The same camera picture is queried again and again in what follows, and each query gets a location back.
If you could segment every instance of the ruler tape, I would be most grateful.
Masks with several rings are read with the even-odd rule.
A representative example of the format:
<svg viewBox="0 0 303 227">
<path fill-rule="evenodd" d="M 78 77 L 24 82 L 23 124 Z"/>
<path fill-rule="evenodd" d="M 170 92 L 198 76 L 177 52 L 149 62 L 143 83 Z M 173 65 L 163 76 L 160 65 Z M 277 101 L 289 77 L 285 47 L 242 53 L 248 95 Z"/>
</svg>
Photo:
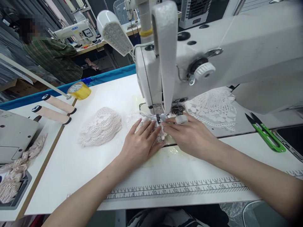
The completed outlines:
<svg viewBox="0 0 303 227">
<path fill-rule="evenodd" d="M 303 170 L 286 171 L 286 173 L 303 179 Z M 107 197 L 103 200 L 103 203 L 241 191 L 250 191 L 250 189 L 239 179 L 230 175 L 221 178 L 115 188 L 110 191 Z"/>
</svg>

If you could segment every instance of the green shirt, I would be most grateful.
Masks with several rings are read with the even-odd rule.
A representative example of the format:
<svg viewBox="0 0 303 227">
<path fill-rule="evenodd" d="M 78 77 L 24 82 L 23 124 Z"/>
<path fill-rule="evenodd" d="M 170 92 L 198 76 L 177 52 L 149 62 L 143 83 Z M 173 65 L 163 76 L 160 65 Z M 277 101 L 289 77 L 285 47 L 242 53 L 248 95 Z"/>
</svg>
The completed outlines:
<svg viewBox="0 0 303 227">
<path fill-rule="evenodd" d="M 37 64 L 63 83 L 75 82 L 82 77 L 82 68 L 69 57 L 77 53 L 70 44 L 43 38 L 23 44 L 23 49 Z"/>
</svg>

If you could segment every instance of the yellow tape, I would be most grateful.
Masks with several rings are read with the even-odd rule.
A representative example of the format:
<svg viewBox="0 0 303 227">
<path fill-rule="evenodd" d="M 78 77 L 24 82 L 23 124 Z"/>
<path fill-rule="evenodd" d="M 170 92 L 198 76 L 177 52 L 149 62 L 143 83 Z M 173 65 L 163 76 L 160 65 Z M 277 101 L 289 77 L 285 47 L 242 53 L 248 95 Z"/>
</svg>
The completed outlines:
<svg viewBox="0 0 303 227">
<path fill-rule="evenodd" d="M 68 93 L 78 100 L 86 99 L 91 92 L 91 89 L 82 81 L 75 83 L 68 89 Z"/>
<path fill-rule="evenodd" d="M 139 32 L 139 34 L 142 37 L 150 36 L 152 34 L 152 28 L 150 30 L 148 30 L 148 31 L 142 31 L 142 29 L 141 29 L 141 31 Z"/>
</svg>

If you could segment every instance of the lace fabric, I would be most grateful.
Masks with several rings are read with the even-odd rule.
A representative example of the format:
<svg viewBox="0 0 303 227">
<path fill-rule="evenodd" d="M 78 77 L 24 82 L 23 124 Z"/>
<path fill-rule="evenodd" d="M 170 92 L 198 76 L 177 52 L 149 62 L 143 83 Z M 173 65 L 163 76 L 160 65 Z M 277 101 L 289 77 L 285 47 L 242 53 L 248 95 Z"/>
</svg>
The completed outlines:
<svg viewBox="0 0 303 227">
<path fill-rule="evenodd" d="M 134 123 L 137 122 L 137 120 L 139 120 L 140 118 L 142 118 L 142 121 L 140 122 L 139 126 L 136 129 L 136 132 L 139 130 L 139 128 L 143 125 L 143 123 L 146 120 L 154 120 L 157 121 L 157 117 L 156 115 L 152 115 L 150 113 L 146 113 L 143 111 L 134 111 L 132 113 L 130 113 L 127 118 L 126 118 L 126 133 L 128 133 L 131 129 L 131 127 L 134 125 Z M 165 133 L 163 131 L 163 126 L 161 125 L 161 131 L 158 134 L 158 137 L 155 141 L 155 143 L 161 143 L 164 141 L 165 137 L 166 137 L 167 133 Z"/>
<path fill-rule="evenodd" d="M 235 132 L 237 109 L 235 96 L 228 87 L 209 90 L 184 103 L 187 112 L 212 128 L 226 128 Z"/>
<path fill-rule="evenodd" d="M 8 163 L 0 168 L 0 173 L 8 174 L 0 183 L 0 202 L 8 203 L 15 195 L 17 195 L 20 188 L 20 181 L 25 177 L 27 163 L 29 160 L 37 157 L 43 149 L 47 134 L 39 136 L 33 145 L 22 153 L 21 158 L 15 160 L 13 163 Z"/>
<path fill-rule="evenodd" d="M 113 139 L 121 129 L 121 116 L 108 107 L 102 107 L 83 124 L 79 144 L 83 147 L 100 146 Z"/>
</svg>

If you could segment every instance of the thread spool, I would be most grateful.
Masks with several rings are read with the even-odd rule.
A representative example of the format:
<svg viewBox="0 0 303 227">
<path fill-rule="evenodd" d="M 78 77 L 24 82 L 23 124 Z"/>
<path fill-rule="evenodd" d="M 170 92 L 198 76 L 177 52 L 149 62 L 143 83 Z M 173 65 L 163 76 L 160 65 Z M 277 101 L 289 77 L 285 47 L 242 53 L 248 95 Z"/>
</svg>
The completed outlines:
<svg viewBox="0 0 303 227">
<path fill-rule="evenodd" d="M 43 96 L 42 100 L 57 107 L 58 109 L 64 112 L 67 112 L 68 114 L 74 114 L 77 110 L 77 108 L 73 107 L 72 105 L 67 104 L 66 102 L 63 102 L 62 100 L 49 94 Z"/>
<path fill-rule="evenodd" d="M 78 3 L 79 8 L 82 8 L 84 6 L 81 0 L 76 0 L 76 2 Z"/>
<path fill-rule="evenodd" d="M 138 15 L 137 15 L 137 11 L 135 9 L 134 9 L 133 15 L 134 15 L 135 23 L 137 23 L 138 22 Z"/>
<path fill-rule="evenodd" d="M 70 0 L 65 0 L 65 3 L 69 6 L 69 8 L 72 12 L 76 11 L 76 8 L 74 7 L 74 5 L 72 4 L 72 2 Z"/>
<path fill-rule="evenodd" d="M 76 99 L 83 100 L 86 99 L 92 91 L 89 87 L 86 86 L 85 83 L 79 81 L 72 85 L 67 92 Z"/>
<path fill-rule="evenodd" d="M 38 115 L 41 115 L 43 117 L 46 117 L 50 120 L 53 120 L 53 121 L 57 121 L 57 122 L 60 122 L 64 125 L 67 125 L 68 123 L 70 123 L 70 121 L 72 120 L 71 117 L 69 116 L 66 116 L 64 114 L 61 114 L 61 113 L 58 113 L 54 110 L 51 110 L 47 107 L 43 107 L 43 106 L 36 106 L 32 109 L 32 112 L 38 114 Z"/>
</svg>

